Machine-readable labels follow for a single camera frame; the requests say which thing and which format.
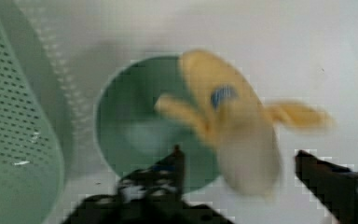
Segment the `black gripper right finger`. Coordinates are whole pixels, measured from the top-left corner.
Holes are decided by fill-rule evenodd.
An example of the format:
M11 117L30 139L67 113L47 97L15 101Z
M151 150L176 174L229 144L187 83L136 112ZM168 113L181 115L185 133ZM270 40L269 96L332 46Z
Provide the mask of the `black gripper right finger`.
M358 224L358 172L322 161L305 150L295 155L296 177L339 224Z

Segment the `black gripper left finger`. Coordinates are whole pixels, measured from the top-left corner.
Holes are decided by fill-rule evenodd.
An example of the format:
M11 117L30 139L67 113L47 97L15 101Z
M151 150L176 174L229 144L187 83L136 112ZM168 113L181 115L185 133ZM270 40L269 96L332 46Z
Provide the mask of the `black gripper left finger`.
M212 207L183 199L185 164L175 145L164 159L120 178L115 193L83 199L61 224L233 224Z

